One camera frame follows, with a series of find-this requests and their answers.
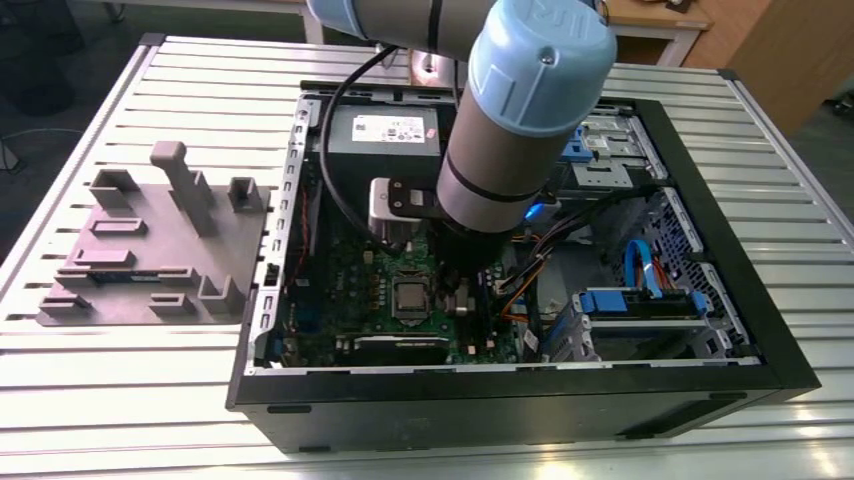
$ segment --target blue tab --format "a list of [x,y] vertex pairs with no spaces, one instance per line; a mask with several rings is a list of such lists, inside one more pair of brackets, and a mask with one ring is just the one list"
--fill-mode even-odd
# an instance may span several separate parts
[[691,299],[694,300],[694,306],[697,307],[697,312],[701,315],[706,315],[709,313],[709,304],[706,303],[706,295],[701,292],[691,292]]
[[593,301],[593,295],[590,293],[582,293],[578,298],[582,301],[582,312],[594,312],[597,310],[597,304]]
[[617,290],[601,290],[591,293],[597,303],[597,311],[599,312],[629,311],[629,307],[626,306],[626,300],[623,299],[623,292],[619,292]]

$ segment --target aluminum extrusion table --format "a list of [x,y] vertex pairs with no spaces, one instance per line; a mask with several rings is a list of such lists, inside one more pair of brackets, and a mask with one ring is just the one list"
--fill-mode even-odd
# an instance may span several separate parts
[[[239,326],[40,327],[39,301],[95,203],[87,182],[98,169],[166,183],[148,152],[155,141],[180,140],[212,185],[254,176],[275,186],[299,81],[343,80],[372,52],[147,39],[0,269],[0,476],[697,480],[854,472],[854,230],[741,83],[715,71],[618,65],[605,94],[666,107],[823,383],[794,401],[669,440],[286,456],[223,407]],[[366,81],[407,83],[406,59]]]

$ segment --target wire bundle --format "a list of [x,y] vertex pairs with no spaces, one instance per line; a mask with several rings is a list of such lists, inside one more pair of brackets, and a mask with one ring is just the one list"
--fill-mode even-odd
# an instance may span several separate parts
[[[587,207],[581,209],[569,217],[561,219],[549,231],[541,236],[537,244],[534,245],[534,249],[531,250],[531,254],[527,259],[527,263],[521,271],[511,275],[504,280],[504,285],[514,285],[514,283],[521,283],[518,290],[514,291],[511,295],[511,300],[504,305],[502,309],[502,318],[506,318],[506,312],[510,311],[510,306],[517,301],[525,290],[530,287],[531,282],[537,278],[537,276],[543,271],[543,265],[546,263],[546,259],[551,254],[557,245],[566,240],[573,232],[582,229],[586,225],[590,224],[593,218],[599,215],[605,210],[623,202],[625,200],[641,197],[649,197],[659,190],[658,185],[645,185],[642,187],[633,188],[631,190],[625,190],[619,192],[613,192],[599,200],[593,202]],[[521,320],[521,317],[510,318],[511,320]]]

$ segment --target metal bracket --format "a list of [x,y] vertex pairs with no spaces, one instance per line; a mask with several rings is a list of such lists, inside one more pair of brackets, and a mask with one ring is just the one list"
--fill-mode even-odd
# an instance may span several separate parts
[[432,178],[395,177],[388,181],[388,210],[404,218],[448,220],[435,193]]

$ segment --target black cable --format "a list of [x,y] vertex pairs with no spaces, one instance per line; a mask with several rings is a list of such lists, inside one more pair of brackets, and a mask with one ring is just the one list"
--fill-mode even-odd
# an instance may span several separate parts
[[535,278],[529,288],[525,290],[525,308],[529,314],[529,330],[537,337],[537,349],[531,349],[534,352],[533,361],[539,362],[539,352],[543,346],[543,321],[539,316],[539,298],[537,295],[537,283]]
[[631,198],[647,197],[659,190],[658,185],[643,185],[635,187],[631,190],[623,190],[611,192],[609,195],[594,201],[590,205],[577,211],[573,215],[562,218],[542,235],[539,241],[534,245],[531,255],[529,256],[529,263],[522,268],[519,273],[511,275],[504,285],[510,285],[514,282],[522,280],[521,284],[525,284],[525,279],[533,272],[537,271],[539,265],[546,261],[546,257],[551,254],[555,245],[566,240],[573,232],[581,230],[590,224],[593,217],[602,213],[606,209],[617,205],[625,200]]
[[459,110],[459,62],[456,60],[454,60],[454,90],[452,90],[452,94],[454,94],[454,105],[456,106],[456,109]]
[[625,200],[650,196],[659,189],[661,187],[658,185],[643,185],[641,187],[633,188],[631,190],[611,192],[594,203],[587,205],[587,207],[579,210],[575,214],[561,219],[558,223],[555,223],[549,229],[546,234],[541,237],[537,245],[534,245],[534,249],[531,250],[531,258],[535,258],[538,254],[542,255],[545,250],[553,246],[553,243],[557,243],[566,239],[570,233],[587,225],[594,215]]
[[602,17],[605,18],[605,26],[611,25],[611,11],[609,10],[607,0],[602,0]]
[[326,184],[326,188],[330,191],[330,195],[332,200],[335,201],[335,205],[338,205],[344,218],[356,229],[359,234],[374,244],[374,246],[382,250],[384,253],[390,255],[399,255],[403,252],[403,246],[394,247],[387,245],[383,242],[383,239],[371,231],[367,226],[367,223],[359,218],[356,211],[347,204],[347,200],[342,196],[342,193],[332,182],[332,175],[330,174],[330,166],[328,166],[328,153],[330,153],[330,131],[332,130],[332,118],[335,116],[335,107],[344,96],[344,92],[350,88],[350,86],[356,82],[359,77],[364,75],[378,63],[383,61],[383,59],[391,55],[398,50],[398,47],[390,46],[383,49],[374,57],[364,62],[364,64],[350,74],[347,79],[342,82],[332,94],[332,98],[330,99],[330,103],[326,108],[326,114],[323,115],[323,124],[320,127],[320,173],[323,174],[323,183]]

